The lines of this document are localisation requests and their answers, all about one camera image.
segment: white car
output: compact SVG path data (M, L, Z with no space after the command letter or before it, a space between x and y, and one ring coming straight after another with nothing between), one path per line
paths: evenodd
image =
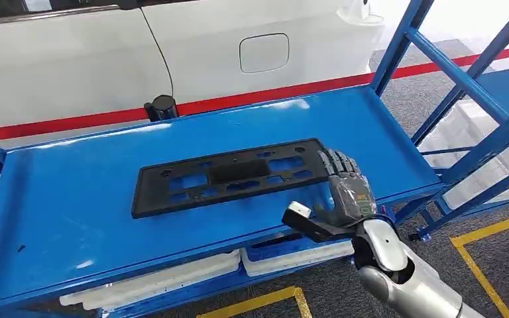
M109 129L10 126L138 109L161 94L183 104L367 73L383 30L369 1L157 0L121 10L0 0L0 145ZM135 124L131 113L116 113L114 126ZM92 119L81 127L109 123Z

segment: rectangular slot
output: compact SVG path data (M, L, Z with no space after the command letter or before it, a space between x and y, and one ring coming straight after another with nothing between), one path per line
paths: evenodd
M189 187L203 186L206 183L207 178L205 174L187 174L186 176L171 179L168 182L168 188L170 191L175 191L179 189L188 189Z
M226 184L239 180L270 175L266 160L257 159L237 164L226 164L209 169L209 182L212 185Z
M312 176L313 174L309 170L302 170L302 171L294 172L293 175L294 175L294 178L296 178L296 179L305 179L305 178Z
M270 170L273 172L303 167L304 165L305 162L301 156L286 157L268 161L268 167L270 167Z

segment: robotic hand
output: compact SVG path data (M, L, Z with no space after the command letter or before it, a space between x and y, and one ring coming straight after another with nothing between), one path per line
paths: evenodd
M461 295L400 241L396 228L377 207L367 179L354 160L332 150L319 152L329 171L332 211L293 201L282 222L316 242L352 238L362 285L405 318L483 318Z

